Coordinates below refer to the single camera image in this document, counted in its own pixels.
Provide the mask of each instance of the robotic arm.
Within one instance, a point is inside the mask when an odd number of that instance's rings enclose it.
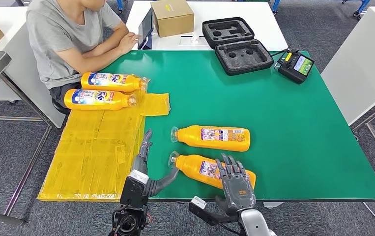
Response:
[[[225,166],[219,159],[218,165],[222,186],[226,199],[216,196],[216,203],[223,209],[228,217],[223,217],[205,210],[206,202],[199,197],[194,197],[189,203],[189,211],[204,220],[209,225],[220,225],[224,229],[240,236],[276,236],[270,230],[263,215],[254,209],[254,190],[245,173],[241,162],[235,161],[231,156],[222,153]],[[236,232],[224,223],[238,222],[240,232]]]
[[[149,129],[141,143],[140,152],[135,157],[131,173],[127,176],[120,206],[112,213],[112,231],[109,236],[139,236],[141,230],[151,222],[148,214],[148,198],[157,195],[172,183],[178,173],[178,168],[172,168],[170,173],[160,180],[152,180],[147,175],[147,160],[152,142],[152,131]]]
[[[148,198],[157,195],[172,183],[179,171],[173,167],[170,173],[160,180],[152,180],[147,175],[149,141],[152,131],[149,129],[143,138],[139,154],[132,163],[132,171],[127,176],[122,190],[120,206],[112,213],[112,230],[109,236],[140,236],[141,230],[151,222],[148,214]],[[239,161],[222,153],[225,165],[216,159],[220,179],[226,199],[216,196],[216,203],[228,216],[221,216],[205,210],[206,202],[194,197],[189,203],[189,211],[209,225],[220,225],[224,229],[240,236],[276,236],[256,209],[254,190]],[[240,232],[236,232],[225,223],[238,222]]]

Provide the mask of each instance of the yellow plastic sheet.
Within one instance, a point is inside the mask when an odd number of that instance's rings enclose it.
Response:
[[[169,94],[146,93],[141,103],[142,116],[164,116],[170,111]]]
[[[168,94],[137,96],[136,107],[70,113],[38,199],[119,201],[144,136],[145,116],[170,110]]]

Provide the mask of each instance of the clear bottle cap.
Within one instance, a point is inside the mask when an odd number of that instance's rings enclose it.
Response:
[[[169,156],[169,167],[170,168],[173,168],[175,167],[175,161],[177,160],[177,158],[180,156],[180,154],[178,154],[178,152],[176,151],[173,151],[170,156]]]
[[[173,126],[172,130],[170,131],[170,140],[172,143],[178,142],[178,128]]]
[[[133,107],[137,104],[137,96],[135,94],[131,94],[128,96],[128,106]]]
[[[150,79],[146,78],[146,77],[143,77],[140,79],[140,89],[142,91],[147,91],[147,88],[148,88],[148,82],[150,81]]]

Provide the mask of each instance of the white table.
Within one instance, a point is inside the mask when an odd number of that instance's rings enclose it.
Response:
[[[375,7],[368,8],[321,75],[349,125],[375,106]]]
[[[126,25],[131,32],[138,33],[138,26],[151,8],[150,1],[134,1]],[[188,1],[195,14],[194,32],[184,36],[203,36],[202,22],[228,17],[242,17],[254,31],[258,39],[269,51],[287,48],[286,40],[266,2],[229,2],[229,1]],[[156,29],[152,36],[153,50],[212,50],[205,40],[192,44],[180,35],[160,38]]]
[[[12,58],[5,73],[22,92],[49,119],[52,128],[60,128],[65,115],[57,111],[48,89],[39,79],[37,63],[29,45],[29,36],[25,12],[27,7],[0,7],[0,29],[5,36],[0,40],[0,51]],[[0,101],[21,100],[0,79]]]

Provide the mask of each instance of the gray t-shirt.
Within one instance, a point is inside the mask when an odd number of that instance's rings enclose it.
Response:
[[[29,43],[41,81],[48,89],[80,81],[81,74],[56,52],[76,47],[82,54],[103,42],[103,27],[115,28],[121,19],[107,3],[98,11],[86,9],[85,25],[71,21],[57,0],[33,0],[27,9]]]

